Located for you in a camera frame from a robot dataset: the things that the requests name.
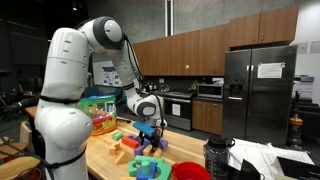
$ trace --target light fixture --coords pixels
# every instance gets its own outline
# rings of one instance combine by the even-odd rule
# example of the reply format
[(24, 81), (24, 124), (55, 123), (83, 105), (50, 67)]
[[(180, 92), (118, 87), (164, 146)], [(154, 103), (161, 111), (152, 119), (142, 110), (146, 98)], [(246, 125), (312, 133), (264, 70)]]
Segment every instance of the light fixture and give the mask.
[(74, 2), (73, 3), (73, 10), (76, 11), (77, 10), (77, 4)]

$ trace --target toy bin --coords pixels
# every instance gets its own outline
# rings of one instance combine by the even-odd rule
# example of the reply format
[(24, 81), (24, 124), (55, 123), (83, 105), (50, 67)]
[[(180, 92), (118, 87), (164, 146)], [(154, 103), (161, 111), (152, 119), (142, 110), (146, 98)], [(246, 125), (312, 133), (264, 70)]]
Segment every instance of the toy bin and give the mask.
[(117, 128), (115, 101), (116, 98), (113, 95), (91, 96), (79, 101), (78, 108), (92, 119), (92, 136), (104, 134)]

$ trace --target oven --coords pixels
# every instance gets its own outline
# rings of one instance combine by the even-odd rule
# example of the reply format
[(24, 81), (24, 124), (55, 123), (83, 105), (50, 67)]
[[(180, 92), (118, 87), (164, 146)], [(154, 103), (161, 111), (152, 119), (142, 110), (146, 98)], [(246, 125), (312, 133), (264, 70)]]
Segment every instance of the oven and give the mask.
[(192, 125), (192, 92), (166, 92), (163, 93), (164, 114), (169, 126), (191, 130)]

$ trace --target red bowl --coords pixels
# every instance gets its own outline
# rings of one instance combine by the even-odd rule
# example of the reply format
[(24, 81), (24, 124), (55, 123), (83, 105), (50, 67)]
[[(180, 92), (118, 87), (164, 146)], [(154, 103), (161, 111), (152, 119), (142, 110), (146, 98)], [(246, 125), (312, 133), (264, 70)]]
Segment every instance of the red bowl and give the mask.
[(184, 162), (172, 166), (174, 180), (210, 180), (208, 171), (197, 163)]

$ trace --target plastic container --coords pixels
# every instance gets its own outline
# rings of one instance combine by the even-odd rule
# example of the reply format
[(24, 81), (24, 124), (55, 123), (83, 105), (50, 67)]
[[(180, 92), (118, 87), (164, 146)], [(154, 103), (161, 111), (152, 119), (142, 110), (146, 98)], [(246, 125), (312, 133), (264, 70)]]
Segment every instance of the plastic container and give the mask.
[(78, 108), (91, 119), (93, 130), (91, 135), (100, 135), (117, 128), (115, 96), (91, 96), (81, 99)]
[(210, 174), (201, 165), (194, 162), (184, 162), (172, 166), (174, 180), (210, 180)]
[(211, 136), (204, 145), (205, 167), (212, 180), (228, 179), (229, 148), (234, 142)]

